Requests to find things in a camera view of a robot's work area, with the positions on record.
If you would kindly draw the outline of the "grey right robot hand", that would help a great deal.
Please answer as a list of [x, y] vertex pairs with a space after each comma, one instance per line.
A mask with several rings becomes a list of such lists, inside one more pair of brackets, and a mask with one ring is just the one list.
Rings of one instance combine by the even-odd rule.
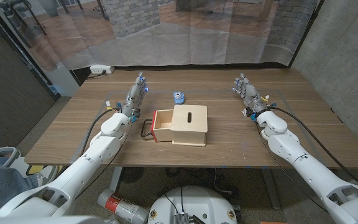
[[268, 110], [269, 96], [263, 97], [244, 73], [241, 72], [240, 75], [240, 78], [235, 78], [232, 90], [242, 98], [246, 106], [243, 114], [256, 119], [261, 113]]

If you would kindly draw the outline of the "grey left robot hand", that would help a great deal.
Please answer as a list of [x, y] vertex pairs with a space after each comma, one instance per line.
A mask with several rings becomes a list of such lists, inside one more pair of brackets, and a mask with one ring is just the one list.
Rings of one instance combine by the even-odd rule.
[[140, 72], [135, 80], [135, 83], [132, 85], [126, 96], [126, 100], [122, 105], [121, 113], [126, 115], [128, 118], [139, 118], [140, 107], [148, 90], [147, 80], [143, 76], [143, 72]]

